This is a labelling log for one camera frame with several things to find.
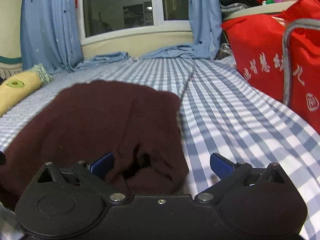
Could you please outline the white shelf unit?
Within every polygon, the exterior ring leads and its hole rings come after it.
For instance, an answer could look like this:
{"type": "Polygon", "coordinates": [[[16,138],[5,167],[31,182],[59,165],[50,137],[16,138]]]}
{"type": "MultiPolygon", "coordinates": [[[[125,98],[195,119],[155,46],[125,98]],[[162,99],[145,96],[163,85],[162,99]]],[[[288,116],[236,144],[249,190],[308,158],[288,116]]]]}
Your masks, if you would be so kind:
{"type": "Polygon", "coordinates": [[[277,14],[282,12],[283,10],[289,8],[293,5],[293,1],[289,2],[278,2],[274,3],[272,0],[263,1],[262,5],[249,7],[244,4],[232,4],[229,6],[223,6],[220,4],[222,19],[224,21],[247,16],[247,15],[257,15],[257,14],[277,14]]]}

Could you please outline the striped teal headboard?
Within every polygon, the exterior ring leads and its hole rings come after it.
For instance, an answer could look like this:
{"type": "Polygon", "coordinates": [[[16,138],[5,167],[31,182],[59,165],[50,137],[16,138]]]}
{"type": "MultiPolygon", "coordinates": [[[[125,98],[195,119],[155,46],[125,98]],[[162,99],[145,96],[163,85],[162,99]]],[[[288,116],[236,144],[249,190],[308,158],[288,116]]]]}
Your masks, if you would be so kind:
{"type": "Polygon", "coordinates": [[[0,72],[1,78],[7,79],[15,74],[22,72],[22,58],[8,58],[0,56],[0,72]]]}

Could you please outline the right blue star curtain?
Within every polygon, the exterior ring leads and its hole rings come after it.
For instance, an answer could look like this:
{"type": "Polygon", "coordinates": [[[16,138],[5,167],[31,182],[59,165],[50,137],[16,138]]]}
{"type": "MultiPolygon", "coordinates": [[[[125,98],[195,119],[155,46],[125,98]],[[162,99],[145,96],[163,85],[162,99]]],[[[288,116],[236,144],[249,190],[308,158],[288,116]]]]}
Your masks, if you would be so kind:
{"type": "Polygon", "coordinates": [[[195,58],[215,59],[220,49],[220,0],[189,0],[189,24],[195,58]]]}

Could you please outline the left blue star curtain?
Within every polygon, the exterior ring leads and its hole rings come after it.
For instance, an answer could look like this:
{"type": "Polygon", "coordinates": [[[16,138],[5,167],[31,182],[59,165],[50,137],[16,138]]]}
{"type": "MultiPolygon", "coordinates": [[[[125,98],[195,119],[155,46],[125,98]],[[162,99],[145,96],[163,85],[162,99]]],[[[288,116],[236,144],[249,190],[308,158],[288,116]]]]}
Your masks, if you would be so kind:
{"type": "Polygon", "coordinates": [[[72,72],[83,61],[75,0],[22,0],[23,70],[42,64],[49,74],[72,72]]]}

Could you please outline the red fabric bag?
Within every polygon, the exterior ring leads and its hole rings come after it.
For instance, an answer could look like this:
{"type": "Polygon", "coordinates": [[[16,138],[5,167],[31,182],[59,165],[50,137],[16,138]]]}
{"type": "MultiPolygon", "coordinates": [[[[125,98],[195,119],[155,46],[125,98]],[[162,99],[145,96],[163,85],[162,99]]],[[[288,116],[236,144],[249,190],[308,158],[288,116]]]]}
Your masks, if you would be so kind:
{"type": "MultiPolygon", "coordinates": [[[[299,0],[278,15],[249,15],[224,22],[239,73],[254,88],[282,102],[285,28],[300,18],[319,19],[319,0],[299,0]]],[[[298,28],[289,40],[290,108],[319,131],[319,31],[298,28]]]]}

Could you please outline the white framed window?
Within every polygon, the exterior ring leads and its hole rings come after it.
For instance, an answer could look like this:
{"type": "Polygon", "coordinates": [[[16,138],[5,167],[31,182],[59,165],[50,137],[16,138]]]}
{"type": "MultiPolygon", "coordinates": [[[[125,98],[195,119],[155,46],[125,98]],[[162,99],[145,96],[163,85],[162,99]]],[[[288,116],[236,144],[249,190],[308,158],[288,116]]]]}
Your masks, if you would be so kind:
{"type": "Polygon", "coordinates": [[[81,44],[156,32],[190,31],[188,0],[75,0],[81,44]]]}

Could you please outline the yellow avocado pillow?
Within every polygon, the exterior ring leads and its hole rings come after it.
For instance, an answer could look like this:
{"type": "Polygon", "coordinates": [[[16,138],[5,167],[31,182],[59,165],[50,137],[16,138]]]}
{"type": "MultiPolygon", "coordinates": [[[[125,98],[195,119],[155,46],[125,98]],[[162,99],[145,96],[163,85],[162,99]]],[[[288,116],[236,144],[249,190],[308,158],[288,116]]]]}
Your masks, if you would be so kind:
{"type": "Polygon", "coordinates": [[[30,69],[4,80],[1,83],[0,91],[1,116],[31,93],[53,80],[54,78],[47,73],[42,64],[36,64],[30,69]]]}

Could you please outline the maroon garment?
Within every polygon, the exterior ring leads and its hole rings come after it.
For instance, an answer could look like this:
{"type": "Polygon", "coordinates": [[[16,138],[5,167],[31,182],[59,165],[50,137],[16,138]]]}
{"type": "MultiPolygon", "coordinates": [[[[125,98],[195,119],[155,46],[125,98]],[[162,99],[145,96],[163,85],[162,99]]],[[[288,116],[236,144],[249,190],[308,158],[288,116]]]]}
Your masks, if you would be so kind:
{"type": "Polygon", "coordinates": [[[173,194],[189,172],[170,92],[114,81],[61,91],[5,150],[1,203],[14,209],[41,166],[92,163],[111,153],[104,181],[125,194],[173,194]]]}

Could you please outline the blue checkered bed sheet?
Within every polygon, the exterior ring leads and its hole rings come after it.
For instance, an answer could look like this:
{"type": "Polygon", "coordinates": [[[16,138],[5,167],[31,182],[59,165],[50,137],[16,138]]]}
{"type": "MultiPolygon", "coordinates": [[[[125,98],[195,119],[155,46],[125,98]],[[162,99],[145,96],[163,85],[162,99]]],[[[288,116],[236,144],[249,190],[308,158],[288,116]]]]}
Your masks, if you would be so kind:
{"type": "Polygon", "coordinates": [[[308,207],[301,236],[319,239],[319,134],[284,104],[251,87],[234,62],[232,57],[128,59],[56,74],[1,118],[1,150],[61,90],[76,83],[115,80],[173,92],[182,100],[180,128],[189,167],[185,191],[197,194],[215,183],[209,166],[214,152],[254,167],[279,163],[308,207]]]}

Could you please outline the blue star curtain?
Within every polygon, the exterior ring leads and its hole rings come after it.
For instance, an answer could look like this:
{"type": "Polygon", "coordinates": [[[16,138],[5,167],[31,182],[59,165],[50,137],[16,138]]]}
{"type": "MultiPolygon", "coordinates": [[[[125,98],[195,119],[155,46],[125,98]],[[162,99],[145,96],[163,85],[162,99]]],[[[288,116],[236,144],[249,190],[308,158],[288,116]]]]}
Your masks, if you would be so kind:
{"type": "Polygon", "coordinates": [[[189,0],[189,24],[195,58],[215,59],[220,49],[220,0],[189,0]]]}
{"type": "Polygon", "coordinates": [[[49,74],[72,72],[83,61],[75,0],[22,0],[23,70],[42,64],[49,74]]]}

